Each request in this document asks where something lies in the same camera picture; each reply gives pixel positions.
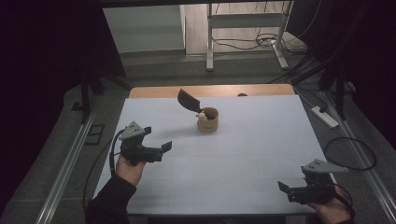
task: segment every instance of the white table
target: white table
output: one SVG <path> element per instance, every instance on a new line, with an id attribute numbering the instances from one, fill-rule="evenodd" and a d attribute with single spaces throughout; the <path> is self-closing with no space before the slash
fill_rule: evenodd
<path id="1" fill-rule="evenodd" d="M 203 97 L 219 111 L 215 133 L 200 133 L 195 113 L 176 98 L 127 99 L 117 131 L 135 120 L 151 126 L 145 147 L 173 141 L 162 162 L 148 163 L 130 214 L 244 215 L 312 213 L 289 203 L 277 181 L 303 187 L 301 166 L 326 161 L 297 95 Z M 116 144 L 120 150 L 120 141 Z M 108 160 L 95 195 L 110 178 Z"/>

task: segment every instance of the hand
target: hand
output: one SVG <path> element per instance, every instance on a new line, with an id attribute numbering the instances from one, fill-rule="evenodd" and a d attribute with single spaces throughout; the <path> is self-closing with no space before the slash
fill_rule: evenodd
<path id="1" fill-rule="evenodd" d="M 142 178 L 145 165 L 146 163 L 141 161 L 136 166 L 132 166 L 131 163 L 120 155 L 117 160 L 116 174 L 136 187 Z"/>
<path id="2" fill-rule="evenodd" d="M 335 186 L 335 191 L 339 195 L 343 195 L 338 186 Z M 351 219 L 347 207 L 335 198 L 325 204 L 309 203 L 308 206 L 312 207 L 317 212 L 324 224 L 335 224 Z"/>

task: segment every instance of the black cloth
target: black cloth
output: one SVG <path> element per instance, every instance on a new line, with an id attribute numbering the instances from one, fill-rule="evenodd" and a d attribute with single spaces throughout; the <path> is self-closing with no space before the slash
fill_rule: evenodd
<path id="1" fill-rule="evenodd" d="M 112 176 L 88 203 L 87 224 L 129 224 L 126 206 L 136 187 L 117 175 Z"/>
<path id="2" fill-rule="evenodd" d="M 320 220 L 317 214 L 314 214 L 305 218 L 305 224 L 323 224 L 323 222 Z M 350 219 L 337 224 L 355 224 L 355 221 Z"/>

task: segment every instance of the cup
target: cup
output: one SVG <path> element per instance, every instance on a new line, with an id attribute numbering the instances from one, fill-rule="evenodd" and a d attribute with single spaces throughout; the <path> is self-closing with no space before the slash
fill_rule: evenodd
<path id="1" fill-rule="evenodd" d="M 213 133 L 218 129 L 219 125 L 219 111 L 213 107 L 203 108 L 204 112 L 213 115 L 214 119 L 202 119 L 198 117 L 197 125 L 198 129 L 204 133 Z"/>

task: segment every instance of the wire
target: wire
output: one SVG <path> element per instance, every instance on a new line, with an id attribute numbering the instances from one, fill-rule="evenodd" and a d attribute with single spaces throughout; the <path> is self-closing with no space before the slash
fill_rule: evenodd
<path id="1" fill-rule="evenodd" d="M 281 77 L 274 78 L 274 79 L 272 79 L 271 81 L 267 82 L 267 84 L 271 84 L 271 83 L 273 83 L 273 82 L 275 82 L 275 81 L 278 81 L 278 80 L 280 80 L 280 79 L 282 79 L 282 78 L 285 78 L 285 77 L 291 77 L 294 73 L 296 73 L 296 72 L 299 71 L 298 69 L 301 68 L 301 66 L 309 59 L 309 57 L 310 57 L 310 54 L 306 54 L 306 55 L 305 55 L 296 65 L 294 65 L 294 67 L 292 67 L 285 75 L 283 75 L 283 76 L 281 76 Z"/>
<path id="2" fill-rule="evenodd" d="M 348 192 L 344 187 L 342 187 L 342 186 L 339 185 L 339 184 L 335 184 L 335 183 L 334 183 L 334 185 L 335 185 L 335 186 L 338 186 L 338 188 L 340 188 L 340 189 L 346 194 L 347 200 L 349 201 L 350 206 L 352 207 L 352 206 L 353 206 L 353 201 L 352 201 L 352 197 L 350 196 L 349 192 Z"/>
<path id="3" fill-rule="evenodd" d="M 275 9 L 275 12 L 277 12 L 277 9 L 276 9 L 276 2 L 274 1 L 274 9 Z"/>
<path id="4" fill-rule="evenodd" d="M 88 172 L 87 179 L 85 180 L 85 186 L 84 186 L 84 190 L 82 192 L 82 207 L 84 209 L 84 214 L 85 215 L 87 213 L 87 206 L 86 206 L 86 203 L 85 203 L 85 198 L 86 198 L 86 193 L 87 193 L 88 181 L 90 180 L 90 176 L 92 174 L 93 168 L 95 167 L 95 164 L 99 161 L 99 158 L 102 156 L 103 152 L 108 148 L 108 146 L 110 145 L 111 141 L 112 141 L 112 138 L 105 144 L 103 149 L 100 151 L 99 155 L 97 155 L 95 161 L 93 162 L 93 165 L 92 165 L 90 171 Z"/>
<path id="5" fill-rule="evenodd" d="M 256 2 L 256 7 L 249 13 L 253 13 L 254 11 L 256 11 L 258 6 L 259 6 L 259 2 Z"/>
<path id="6" fill-rule="evenodd" d="M 282 45 L 282 49 L 283 52 L 285 52 L 286 54 L 290 55 L 290 56 L 294 56 L 294 55 L 306 55 L 307 52 L 306 51 L 301 51 L 301 50 L 290 50 L 285 43 L 285 40 L 282 38 L 280 41 L 281 45 Z"/>
<path id="7" fill-rule="evenodd" d="M 330 145 L 331 143 L 335 142 L 335 141 L 338 141 L 338 140 L 351 140 L 351 141 L 356 141 L 356 142 L 358 142 L 358 143 L 364 145 L 364 146 L 368 149 L 368 151 L 372 154 L 372 156 L 373 156 L 373 163 L 372 163 L 371 165 L 369 165 L 368 167 L 356 168 L 356 167 L 345 166 L 345 165 L 341 164 L 340 162 L 335 161 L 335 160 L 329 158 L 329 157 L 326 155 L 326 152 L 327 152 L 328 149 L 329 149 L 329 145 Z M 334 139 L 333 139 L 332 141 L 330 141 L 330 142 L 326 145 L 326 147 L 323 149 L 323 154 L 324 154 L 324 156 L 326 157 L 326 159 L 327 159 L 328 161 L 331 161 L 332 163 L 334 163 L 334 164 L 336 164 L 336 165 L 346 167 L 346 168 L 348 168 L 348 169 L 350 169 L 350 170 L 357 170 L 357 171 L 368 171 L 368 170 L 371 170 L 371 169 L 373 169 L 373 168 L 376 166 L 376 161 L 377 161 L 377 158 L 376 158 L 376 155 L 375 155 L 374 151 L 373 151 L 369 146 L 367 146 L 367 144 L 363 143 L 361 140 L 358 140 L 358 139 L 356 139 L 356 138 L 351 138 L 351 137 L 337 137 L 337 138 L 334 138 Z"/>
<path id="8" fill-rule="evenodd" d="M 309 103 L 309 101 L 307 101 L 307 100 L 305 99 L 305 97 L 303 97 L 303 95 L 300 94 L 299 91 L 298 91 L 293 85 L 291 85 L 291 86 L 294 88 L 295 91 L 297 91 L 298 95 L 299 95 L 305 102 L 307 102 L 307 103 L 308 103 L 309 105 L 311 105 L 312 107 L 315 107 L 314 105 L 312 105 L 311 103 Z"/>
<path id="9" fill-rule="evenodd" d="M 316 94 L 314 94 L 312 91 L 309 91 L 309 90 L 306 90 L 306 89 L 304 89 L 303 87 L 299 87 L 299 86 L 296 86 L 294 89 L 296 90 L 296 88 L 299 88 L 299 89 L 301 89 L 301 90 L 303 90 L 303 91 L 306 91 L 306 92 L 308 92 L 308 93 L 310 93 L 311 95 L 313 95 L 313 96 L 315 96 L 318 100 L 320 100 L 321 102 L 322 102 L 322 104 L 324 105 L 324 106 L 321 106 L 320 107 L 320 111 L 325 111 L 326 110 L 326 108 L 328 107 L 328 105 L 326 104 L 326 102 L 324 102 L 320 97 L 318 97 Z"/>
<path id="10" fill-rule="evenodd" d="M 116 167 L 115 167 L 115 165 L 114 165 L 114 156 L 115 156 L 115 154 L 114 154 L 114 147 L 116 146 L 116 140 L 119 138 L 119 136 L 120 136 L 124 131 L 125 131 L 125 129 L 122 129 L 122 130 L 120 130 L 120 131 L 116 134 L 116 136 L 114 137 L 114 140 L 113 140 L 113 144 L 111 145 L 111 150 L 110 150 L 110 152 L 108 153 L 108 164 L 110 165 L 110 173 L 111 173 L 111 176 L 113 176 L 113 175 L 116 174 Z"/>
<path id="11" fill-rule="evenodd" d="M 218 14 L 219 6 L 220 6 L 220 3 L 218 3 L 218 7 L 216 7 L 216 12 L 215 12 L 215 14 Z"/>
<path id="12" fill-rule="evenodd" d="M 234 46 L 234 45 L 219 43 L 219 42 L 216 41 L 216 39 L 214 39 L 213 37 L 212 37 L 212 39 L 213 39 L 213 41 L 214 41 L 216 44 L 218 44 L 218 45 L 228 46 L 228 47 L 231 47 L 231 48 L 234 48 L 234 49 L 248 50 L 248 49 L 256 49 L 256 48 L 258 48 L 258 47 L 260 46 L 260 45 L 257 45 L 257 46 L 252 47 L 252 48 L 242 49 L 242 48 L 239 48 L 239 47 Z"/>
<path id="13" fill-rule="evenodd" d="M 259 38 L 262 35 L 271 35 L 271 37 Z M 259 33 L 257 34 L 255 40 L 246 40 L 246 39 L 215 39 L 213 37 L 212 37 L 212 39 L 218 45 L 228 46 L 228 47 L 231 47 L 231 48 L 234 48 L 234 49 L 249 50 L 249 49 L 256 49 L 258 47 L 270 47 L 270 46 L 272 46 L 274 44 L 269 43 L 268 40 L 273 40 L 273 39 L 275 39 L 275 37 L 276 37 L 276 35 L 274 35 L 274 34 L 260 34 L 260 30 L 259 30 Z M 234 41 L 245 41 L 245 42 L 253 42 L 253 41 L 255 41 L 257 43 L 257 46 L 252 47 L 252 48 L 243 49 L 243 48 L 239 48 L 239 47 L 234 46 L 234 45 L 219 43 L 218 41 L 221 41 L 221 40 L 222 41 L 224 41 L 224 40 L 234 40 Z"/>

